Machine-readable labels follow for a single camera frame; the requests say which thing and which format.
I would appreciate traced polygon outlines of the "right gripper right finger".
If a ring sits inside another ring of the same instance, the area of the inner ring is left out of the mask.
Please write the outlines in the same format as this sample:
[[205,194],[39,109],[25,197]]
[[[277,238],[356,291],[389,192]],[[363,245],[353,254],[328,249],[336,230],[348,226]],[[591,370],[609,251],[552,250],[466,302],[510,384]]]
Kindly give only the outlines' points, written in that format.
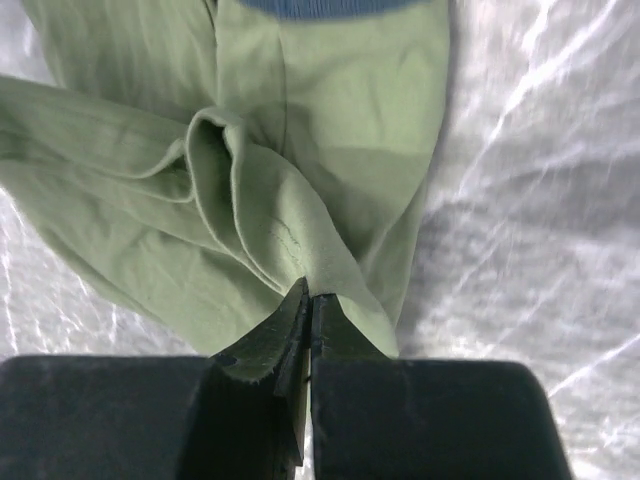
[[313,301],[311,415],[319,479],[568,479],[546,394],[524,365],[399,359],[333,295]]

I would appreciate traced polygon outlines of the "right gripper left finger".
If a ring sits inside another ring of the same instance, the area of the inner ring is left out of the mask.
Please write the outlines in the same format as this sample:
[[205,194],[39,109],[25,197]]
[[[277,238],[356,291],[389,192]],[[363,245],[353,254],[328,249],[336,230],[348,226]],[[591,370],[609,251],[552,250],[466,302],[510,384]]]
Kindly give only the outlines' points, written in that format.
[[5,479],[291,479],[304,458],[309,295],[294,283],[216,355],[1,365]]

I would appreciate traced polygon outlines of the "green printed tank top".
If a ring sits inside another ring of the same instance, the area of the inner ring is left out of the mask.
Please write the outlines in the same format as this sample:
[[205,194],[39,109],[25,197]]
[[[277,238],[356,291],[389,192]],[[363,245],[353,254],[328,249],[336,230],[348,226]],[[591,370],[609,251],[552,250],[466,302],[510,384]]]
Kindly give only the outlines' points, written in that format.
[[441,128],[444,1],[27,1],[1,183],[109,300],[215,353],[292,285],[395,355]]

